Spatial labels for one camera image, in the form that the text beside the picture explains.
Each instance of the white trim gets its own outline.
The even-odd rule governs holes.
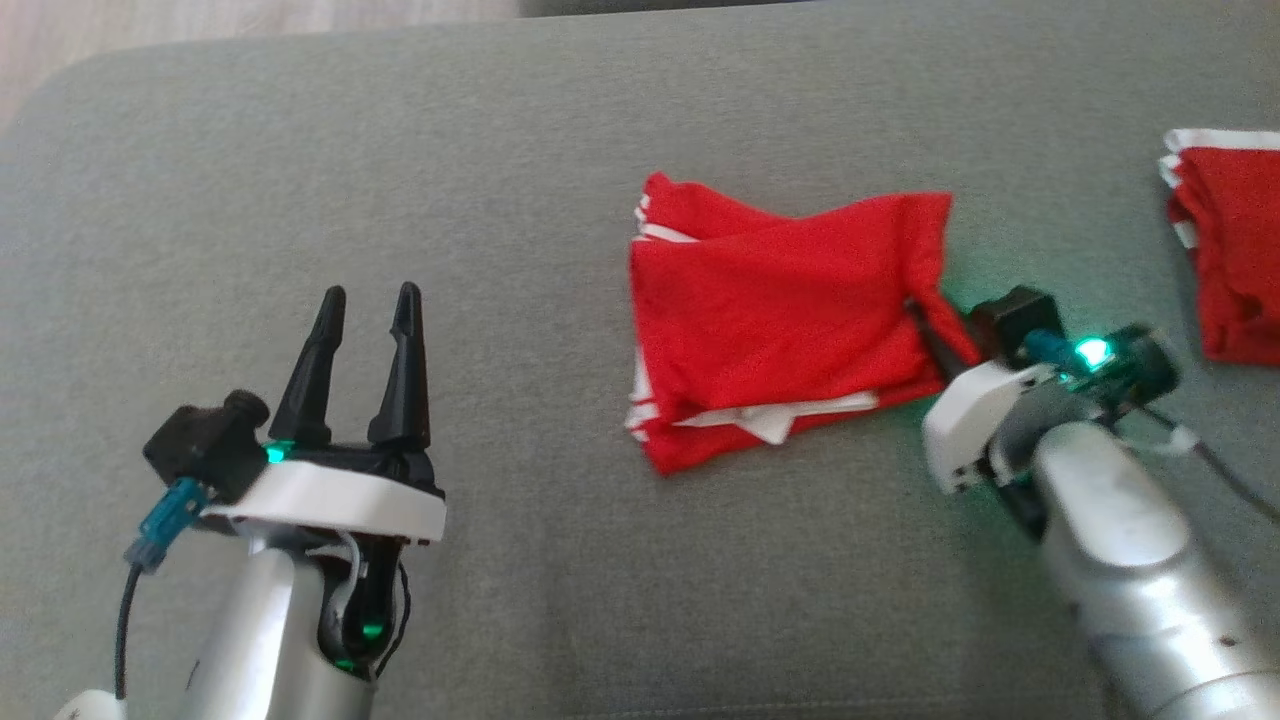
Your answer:
[[[675,228],[668,228],[667,225],[655,225],[653,223],[645,223],[640,225],[640,233],[646,234],[654,240],[666,240],[667,242],[698,242],[696,237],[687,236]]]
[[[636,375],[631,387],[631,402],[641,402],[653,397],[653,386],[649,383],[649,369],[644,365],[644,352],[636,348]]]
[[[1165,155],[1160,159],[1160,177],[1165,179],[1165,184],[1170,190],[1178,190],[1178,186],[1183,184],[1183,178],[1178,177],[1176,170],[1183,164],[1183,159],[1178,155]]]
[[[808,402],[780,402],[776,405],[753,405],[748,407],[728,407],[708,410],[686,420],[675,423],[685,428],[708,428],[713,425],[737,425],[771,445],[781,445],[791,432],[796,418],[805,415],[829,415],[833,413],[860,413],[874,410],[879,398],[874,392],[863,391],[832,400]]]
[[[1181,152],[1188,147],[1216,147],[1219,150],[1280,150],[1280,132],[1179,128],[1165,133],[1165,147]]]
[[[627,411],[626,428],[634,430],[640,425],[653,420],[658,416],[658,404],[645,402],[641,405],[632,405],[631,410]]]
[[[1196,232],[1196,223],[1190,220],[1174,223],[1174,234],[1178,236],[1178,241],[1181,242],[1183,247],[1187,250],[1193,250],[1199,246],[1199,233]]]

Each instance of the gray fabric surface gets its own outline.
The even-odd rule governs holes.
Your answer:
[[[1280,126],[1266,3],[915,0],[187,45],[78,65],[0,143],[0,698],[108,687],[120,552],[175,406],[273,405],[329,283],[330,421],[364,434],[398,284],[426,297],[447,541],[380,717],[1102,716],[1034,548],[933,491],[918,404],[660,482],[622,430],[626,252],[660,168],[773,211],[956,193],[947,290],[1146,319],[1165,407],[1280,495],[1274,369],[1197,351],[1161,133]],[[1280,551],[1193,462],[1171,492],[1275,634]],[[168,717],[242,548],[143,580],[134,717]]]

